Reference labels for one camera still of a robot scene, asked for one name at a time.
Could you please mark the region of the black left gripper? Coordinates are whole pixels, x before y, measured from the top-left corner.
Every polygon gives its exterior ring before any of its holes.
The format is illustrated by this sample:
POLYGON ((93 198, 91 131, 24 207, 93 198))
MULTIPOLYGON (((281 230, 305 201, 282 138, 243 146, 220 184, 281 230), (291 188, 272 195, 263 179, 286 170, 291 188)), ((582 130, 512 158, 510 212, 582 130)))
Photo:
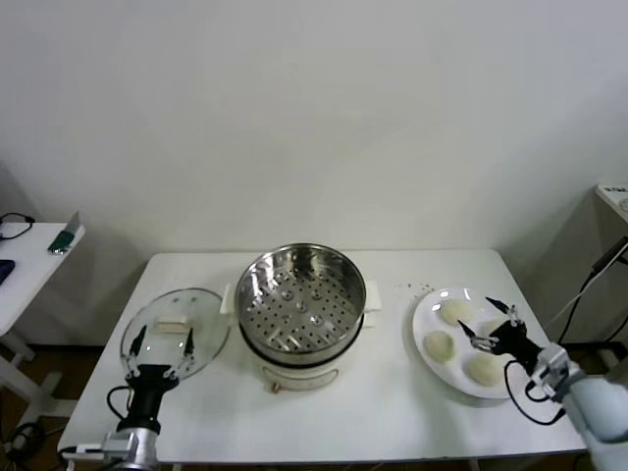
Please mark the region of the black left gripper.
POLYGON ((163 395, 173 389, 173 379, 182 381, 195 366, 194 328, 190 328, 184 341, 180 341, 171 367, 168 365, 140 365, 139 355, 147 326, 125 331, 125 378, 132 390, 131 406, 127 416, 120 421, 120 430, 143 428, 161 432, 158 414, 163 395))

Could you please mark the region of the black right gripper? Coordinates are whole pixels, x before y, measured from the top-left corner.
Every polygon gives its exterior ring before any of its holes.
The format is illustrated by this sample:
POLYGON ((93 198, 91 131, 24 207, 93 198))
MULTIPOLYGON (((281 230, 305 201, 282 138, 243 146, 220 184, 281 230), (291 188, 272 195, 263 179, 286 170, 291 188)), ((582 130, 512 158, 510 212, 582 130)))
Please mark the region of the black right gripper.
POLYGON ((477 336, 470 327, 458 320, 458 325, 470 340, 472 347, 490 352, 495 356, 509 354, 523 366, 527 373, 533 373, 543 349, 527 337, 527 328, 519 317, 517 307, 489 296, 486 296, 486 300, 505 314, 509 321, 502 323, 491 332, 490 338, 493 339, 491 340, 477 336))

